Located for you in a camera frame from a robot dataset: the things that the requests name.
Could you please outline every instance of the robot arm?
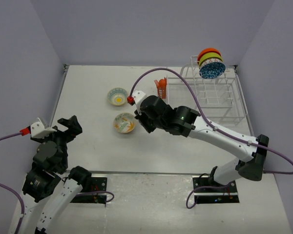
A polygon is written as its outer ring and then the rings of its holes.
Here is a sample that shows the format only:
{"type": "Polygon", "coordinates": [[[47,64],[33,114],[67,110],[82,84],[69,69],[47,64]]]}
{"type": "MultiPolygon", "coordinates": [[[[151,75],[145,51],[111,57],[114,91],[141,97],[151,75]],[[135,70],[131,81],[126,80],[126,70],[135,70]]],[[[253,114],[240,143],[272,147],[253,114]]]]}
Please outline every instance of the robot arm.
{"type": "MultiPolygon", "coordinates": [[[[41,213],[61,180],[58,174],[63,174],[67,169],[67,143],[83,132],[76,116],[70,119],[61,118],[58,123],[67,127],[67,130],[62,132],[56,126],[50,128],[39,118],[28,127],[31,139],[40,145],[22,188],[25,212],[20,234],[33,234],[37,230],[41,213]]],[[[16,226],[17,222],[12,224],[9,233],[14,233],[16,226]]]]}
{"type": "Polygon", "coordinates": [[[172,109],[159,97],[148,97],[142,91],[135,91],[132,96],[137,107],[135,118],[148,133],[156,128],[163,129],[172,135],[206,141],[236,156],[235,160],[213,168],[209,177],[210,185],[226,185],[241,177],[261,180],[267,151],[252,146],[251,143],[267,146],[268,137],[245,136],[213,123],[216,128],[249,142],[242,144],[212,129],[196,110],[186,106],[172,109]]]}

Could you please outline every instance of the black mounting base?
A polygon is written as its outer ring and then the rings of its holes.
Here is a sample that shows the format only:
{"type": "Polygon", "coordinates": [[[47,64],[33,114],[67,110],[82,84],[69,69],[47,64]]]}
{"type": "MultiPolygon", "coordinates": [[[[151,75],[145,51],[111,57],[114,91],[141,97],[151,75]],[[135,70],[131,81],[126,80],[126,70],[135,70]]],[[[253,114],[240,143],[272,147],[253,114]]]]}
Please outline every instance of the black mounting base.
{"type": "MultiPolygon", "coordinates": [[[[106,191],[107,178],[106,177],[91,177],[91,183],[88,188],[85,188],[81,193],[92,191],[106,191]]],[[[106,195],[85,195],[75,197],[71,203],[97,203],[106,204],[106,195]]]]}
{"type": "MultiPolygon", "coordinates": [[[[193,188],[209,186],[208,177],[194,177],[193,188]]],[[[216,204],[216,203],[239,203],[239,197],[235,181],[228,189],[202,189],[194,194],[194,201],[197,204],[216,204]]]]}

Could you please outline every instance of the bowl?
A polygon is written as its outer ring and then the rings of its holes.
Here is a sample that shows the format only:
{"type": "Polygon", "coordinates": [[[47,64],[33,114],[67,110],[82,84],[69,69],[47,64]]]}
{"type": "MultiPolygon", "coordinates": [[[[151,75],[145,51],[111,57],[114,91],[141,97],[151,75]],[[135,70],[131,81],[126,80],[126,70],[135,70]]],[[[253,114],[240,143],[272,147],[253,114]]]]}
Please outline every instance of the bowl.
{"type": "Polygon", "coordinates": [[[113,126],[119,133],[130,133],[136,126],[136,119],[130,113],[121,113],[114,118],[113,126]]]}
{"type": "Polygon", "coordinates": [[[128,92],[123,88],[114,88],[107,93],[109,103],[121,106],[127,102],[128,92]]]}
{"type": "Polygon", "coordinates": [[[201,67],[203,67],[206,64],[211,63],[211,62],[222,62],[222,60],[220,60],[219,58],[208,58],[207,60],[202,62],[201,67]]]}
{"type": "Polygon", "coordinates": [[[209,52],[214,52],[214,53],[217,53],[221,56],[221,53],[219,52],[219,50],[216,50],[215,48],[206,48],[205,50],[202,50],[202,52],[199,54],[199,56],[197,57],[197,61],[200,61],[201,57],[204,54],[207,54],[209,52]]]}
{"type": "Polygon", "coordinates": [[[201,59],[199,61],[199,67],[201,67],[202,63],[205,60],[210,59],[210,58],[217,58],[217,59],[220,59],[221,61],[223,61],[223,58],[218,53],[210,52],[210,53],[204,54],[201,57],[201,59]]]}
{"type": "Polygon", "coordinates": [[[200,68],[200,75],[204,79],[214,79],[225,72],[226,66],[222,62],[210,62],[200,68]]]}

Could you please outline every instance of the orange utensil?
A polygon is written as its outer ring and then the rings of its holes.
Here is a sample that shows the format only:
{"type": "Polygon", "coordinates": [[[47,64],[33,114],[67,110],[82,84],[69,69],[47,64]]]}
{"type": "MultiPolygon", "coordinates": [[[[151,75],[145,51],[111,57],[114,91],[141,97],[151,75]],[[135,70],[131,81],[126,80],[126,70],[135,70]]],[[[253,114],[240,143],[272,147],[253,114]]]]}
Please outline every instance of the orange utensil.
{"type": "Polygon", "coordinates": [[[157,88],[157,95],[161,99],[166,99],[166,87],[167,87],[167,78],[160,79],[160,81],[154,81],[157,88]]]}

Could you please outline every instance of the red bowl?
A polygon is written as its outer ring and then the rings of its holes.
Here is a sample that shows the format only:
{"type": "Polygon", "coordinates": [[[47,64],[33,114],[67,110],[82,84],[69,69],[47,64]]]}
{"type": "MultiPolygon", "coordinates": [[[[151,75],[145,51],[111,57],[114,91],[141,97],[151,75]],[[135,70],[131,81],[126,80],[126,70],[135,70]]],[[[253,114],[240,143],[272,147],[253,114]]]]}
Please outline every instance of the red bowl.
{"type": "Polygon", "coordinates": [[[206,48],[205,50],[202,50],[202,52],[199,54],[199,56],[197,57],[197,61],[199,62],[201,57],[204,55],[204,54],[207,54],[209,52],[214,52],[214,53],[217,53],[221,56],[221,53],[216,50],[215,48],[206,48]]]}

